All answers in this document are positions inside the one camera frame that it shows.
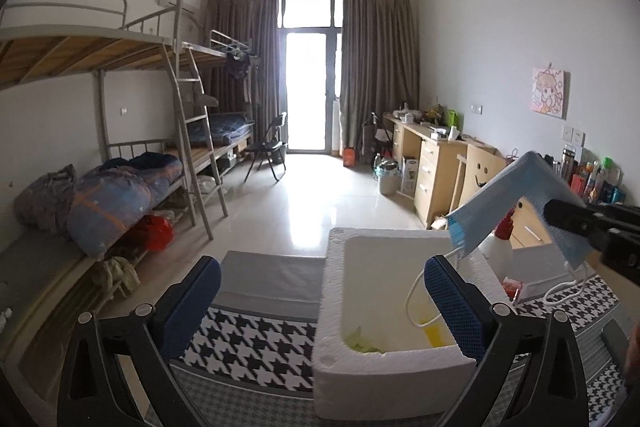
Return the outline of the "wooden desk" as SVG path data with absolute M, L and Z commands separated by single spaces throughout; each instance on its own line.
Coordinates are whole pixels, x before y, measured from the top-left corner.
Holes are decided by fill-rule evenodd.
M 399 160 L 413 158 L 418 162 L 416 187 L 410 197 L 422 225 L 431 229 L 437 219 L 450 213 L 449 206 L 458 171 L 457 156 L 463 155 L 469 144 L 499 153 L 495 147 L 468 136 L 457 141 L 436 139 L 425 126 L 405 124 L 390 114 L 386 114 L 384 118 L 393 126 L 394 157 Z

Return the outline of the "houndstooth table cloth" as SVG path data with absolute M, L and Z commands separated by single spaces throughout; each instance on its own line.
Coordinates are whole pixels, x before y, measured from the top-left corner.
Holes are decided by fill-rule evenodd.
M 222 285 L 183 355 L 170 360 L 180 384 L 211 426 L 435 426 L 439 414 L 391 421 L 326 421 L 314 413 L 311 355 L 323 258 L 228 251 Z M 567 314 L 586 374 L 590 425 L 622 387 L 601 334 L 631 319 L 601 277 Z

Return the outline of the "orange bag by door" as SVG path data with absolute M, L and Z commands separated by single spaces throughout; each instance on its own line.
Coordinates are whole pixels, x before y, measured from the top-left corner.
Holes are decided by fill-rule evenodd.
M 343 166 L 346 168 L 352 168 L 356 166 L 357 153 L 352 147 L 345 147 L 342 154 Z

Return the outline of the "yellow foam fruit net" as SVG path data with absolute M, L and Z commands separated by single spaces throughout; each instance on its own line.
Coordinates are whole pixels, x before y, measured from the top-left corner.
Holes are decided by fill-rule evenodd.
M 445 347 L 450 343 L 447 332 L 440 322 L 425 326 L 423 332 L 432 348 Z

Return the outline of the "green plastic wrapper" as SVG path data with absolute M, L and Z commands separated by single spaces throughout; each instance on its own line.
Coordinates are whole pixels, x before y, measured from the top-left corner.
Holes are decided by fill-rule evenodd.
M 376 347 L 370 339 L 363 336 L 360 327 L 344 338 L 344 343 L 352 351 L 359 353 L 384 353 L 384 350 Z

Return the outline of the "right grey curtain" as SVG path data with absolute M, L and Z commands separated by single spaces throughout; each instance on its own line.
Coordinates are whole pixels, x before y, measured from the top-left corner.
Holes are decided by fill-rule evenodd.
M 419 105 L 419 39 L 411 0 L 343 0 L 342 40 L 342 142 L 359 150 L 362 126 L 373 113 Z

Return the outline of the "grey curtain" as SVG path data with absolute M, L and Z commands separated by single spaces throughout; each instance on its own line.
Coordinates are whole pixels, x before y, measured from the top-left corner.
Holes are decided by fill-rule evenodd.
M 342 142 L 359 150 L 362 126 L 373 113 L 419 105 L 419 39 L 411 0 L 343 0 L 342 40 Z
M 205 42 L 224 66 L 203 72 L 222 113 L 243 112 L 260 138 L 280 113 L 279 0 L 207 0 Z

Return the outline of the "white pump bottle red cap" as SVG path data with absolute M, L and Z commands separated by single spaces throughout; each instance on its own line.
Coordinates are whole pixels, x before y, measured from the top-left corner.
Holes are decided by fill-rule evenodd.
M 514 229 L 514 210 L 511 209 L 498 223 L 480 246 L 478 250 L 483 254 L 492 272 L 499 282 L 506 278 L 513 262 L 513 247 L 511 235 Z

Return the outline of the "metal bunk bed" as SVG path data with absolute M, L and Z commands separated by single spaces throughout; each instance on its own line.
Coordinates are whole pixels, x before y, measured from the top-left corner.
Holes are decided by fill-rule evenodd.
M 212 98 L 203 69 L 222 66 L 195 14 L 175 6 L 139 17 L 127 0 L 8 0 L 1 10 L 1 360 L 21 361 L 35 346 L 61 350 L 67 324 L 102 308 L 111 289 L 96 277 L 101 260 L 70 239 L 21 225 L 18 194 L 40 176 L 72 164 L 78 176 L 121 157 L 171 154 L 183 174 L 178 218 L 213 225 L 198 177 L 214 168 L 207 119 Z

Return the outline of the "white styrofoam box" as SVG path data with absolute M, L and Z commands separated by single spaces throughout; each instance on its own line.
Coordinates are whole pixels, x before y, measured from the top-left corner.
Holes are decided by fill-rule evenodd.
M 432 348 L 405 314 L 405 298 L 425 261 L 451 249 L 445 232 L 335 228 L 326 250 L 314 350 L 314 411 L 334 421 L 386 421 L 442 413 L 474 371 L 450 332 Z M 416 322 L 437 313 L 416 288 Z M 384 350 L 359 353 L 344 338 L 355 329 Z

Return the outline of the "blue surgical face mask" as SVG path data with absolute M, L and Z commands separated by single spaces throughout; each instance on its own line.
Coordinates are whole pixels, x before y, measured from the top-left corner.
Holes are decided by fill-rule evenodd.
M 499 221 L 523 198 L 532 205 L 537 218 L 542 221 L 544 206 L 552 199 L 567 202 L 578 209 L 586 209 L 584 201 L 570 191 L 570 186 L 553 171 L 547 161 L 530 150 L 502 169 L 480 191 L 447 215 L 450 243 L 454 248 L 444 254 L 445 259 L 450 261 L 454 258 L 454 267 L 457 268 L 458 262 L 476 251 L 489 233 L 497 228 Z M 544 222 L 544 227 L 570 269 L 577 270 L 585 265 L 593 250 L 587 239 L 563 231 L 559 225 Z M 405 298 L 405 314 L 412 326 L 424 329 L 440 319 L 441 315 L 436 314 L 423 323 L 413 320 L 409 303 L 419 279 L 420 277 L 416 277 Z

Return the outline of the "white trash bin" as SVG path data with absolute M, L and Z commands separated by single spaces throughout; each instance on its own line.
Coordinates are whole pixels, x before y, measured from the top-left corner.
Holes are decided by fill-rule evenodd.
M 378 178 L 378 191 L 381 195 L 392 196 L 400 187 L 401 172 L 395 159 L 387 158 L 378 164 L 375 169 Z

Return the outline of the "teal cylinder bottle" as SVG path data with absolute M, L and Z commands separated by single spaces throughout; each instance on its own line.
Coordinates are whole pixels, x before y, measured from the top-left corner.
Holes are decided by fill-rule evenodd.
M 610 198 L 610 204 L 623 204 L 625 199 L 626 193 L 620 187 L 614 187 Z

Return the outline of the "black folding chair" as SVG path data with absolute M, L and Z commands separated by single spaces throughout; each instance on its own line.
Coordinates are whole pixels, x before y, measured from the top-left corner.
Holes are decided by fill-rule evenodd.
M 245 152 L 250 155 L 250 168 L 248 168 L 244 181 L 248 180 L 256 161 L 260 160 L 258 168 L 262 168 L 264 160 L 268 165 L 274 181 L 279 182 L 286 173 L 285 149 L 286 142 L 282 138 L 288 113 L 282 112 L 270 122 L 264 136 L 259 142 L 250 144 Z

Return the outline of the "left grey curtain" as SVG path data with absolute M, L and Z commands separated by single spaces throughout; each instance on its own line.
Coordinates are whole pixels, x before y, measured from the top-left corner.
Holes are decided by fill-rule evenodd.
M 203 72 L 222 113 L 243 112 L 260 138 L 280 113 L 279 0 L 207 0 L 205 42 L 224 66 Z

